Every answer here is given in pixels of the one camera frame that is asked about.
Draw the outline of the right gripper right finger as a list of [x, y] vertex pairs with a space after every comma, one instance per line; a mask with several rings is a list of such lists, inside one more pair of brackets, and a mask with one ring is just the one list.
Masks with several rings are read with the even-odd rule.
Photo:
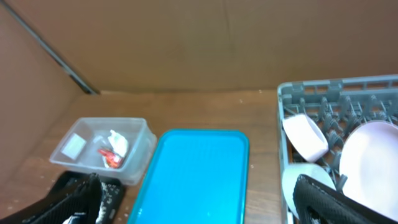
[[297, 178], [293, 200], [300, 223], [397, 224], [304, 174]]

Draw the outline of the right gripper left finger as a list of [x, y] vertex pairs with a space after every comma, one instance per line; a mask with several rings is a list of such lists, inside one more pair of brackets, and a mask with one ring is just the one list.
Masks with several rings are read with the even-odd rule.
[[98, 174], [88, 174], [58, 192], [1, 219], [1, 223], [63, 223], [81, 215], [80, 223], [95, 223], [102, 201]]

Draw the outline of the pile of rice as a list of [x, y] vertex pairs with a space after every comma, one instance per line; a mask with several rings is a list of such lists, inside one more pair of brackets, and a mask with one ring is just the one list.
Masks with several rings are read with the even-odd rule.
[[96, 224], [111, 223], [116, 214], [117, 206], [120, 203], [121, 188], [118, 185], [101, 183], [102, 198], [99, 206]]

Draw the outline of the grey bowl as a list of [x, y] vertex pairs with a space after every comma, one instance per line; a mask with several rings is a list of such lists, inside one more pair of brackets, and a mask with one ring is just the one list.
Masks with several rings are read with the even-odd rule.
[[324, 185], [335, 190], [335, 185], [328, 173], [319, 165], [313, 163], [292, 163], [289, 164], [282, 174], [282, 192], [290, 211], [295, 218], [298, 218], [297, 209], [294, 204], [294, 188], [300, 174], [305, 174]]

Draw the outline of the red snack wrapper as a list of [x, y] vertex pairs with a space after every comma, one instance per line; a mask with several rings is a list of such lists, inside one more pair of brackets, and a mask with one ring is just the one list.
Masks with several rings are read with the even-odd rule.
[[123, 157], [108, 149], [98, 149], [98, 152], [103, 156], [104, 163], [112, 168], [117, 169], [121, 166]]

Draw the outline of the large white plate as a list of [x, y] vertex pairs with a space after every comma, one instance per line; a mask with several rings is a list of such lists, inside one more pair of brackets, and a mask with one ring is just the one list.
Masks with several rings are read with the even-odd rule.
[[346, 197], [397, 221], [397, 126], [360, 125], [344, 143], [339, 172]]

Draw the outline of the white tissue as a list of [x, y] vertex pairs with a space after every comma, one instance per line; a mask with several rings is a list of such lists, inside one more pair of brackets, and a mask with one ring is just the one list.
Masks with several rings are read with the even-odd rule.
[[108, 136], [108, 141], [113, 148], [113, 151], [121, 157], [125, 157], [128, 150], [127, 139], [114, 130], [110, 131], [111, 135]]

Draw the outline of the small pink bowl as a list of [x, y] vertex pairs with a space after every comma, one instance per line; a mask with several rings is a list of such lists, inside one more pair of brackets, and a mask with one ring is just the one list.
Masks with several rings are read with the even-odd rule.
[[285, 118], [282, 126], [293, 147], [307, 162], [316, 162], [328, 152], [326, 137], [306, 114]]

